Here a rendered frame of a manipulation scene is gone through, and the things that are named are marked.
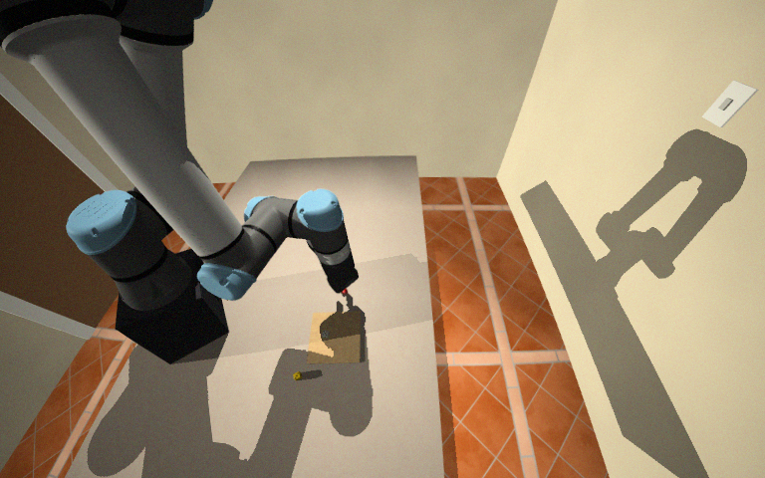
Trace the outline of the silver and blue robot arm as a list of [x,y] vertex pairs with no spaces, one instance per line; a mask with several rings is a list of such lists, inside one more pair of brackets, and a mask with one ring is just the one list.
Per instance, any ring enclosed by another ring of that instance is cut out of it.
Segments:
[[245,295],[287,237],[324,255],[348,242],[339,200],[326,189],[299,200],[255,197],[241,225],[188,149],[182,51],[212,2],[0,0],[0,47],[38,70],[136,187],[87,199],[66,229],[139,311],[169,304],[191,280],[186,261],[162,243],[173,229],[205,263],[200,284],[229,301]]

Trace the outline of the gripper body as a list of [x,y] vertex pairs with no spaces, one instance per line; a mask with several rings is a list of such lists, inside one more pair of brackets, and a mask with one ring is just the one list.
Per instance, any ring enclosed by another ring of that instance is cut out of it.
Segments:
[[355,268],[349,238],[346,246],[341,251],[330,255],[318,253],[313,248],[311,241],[306,241],[309,248],[317,255],[327,276],[327,281],[330,287],[337,294],[342,293],[359,278],[358,270]]

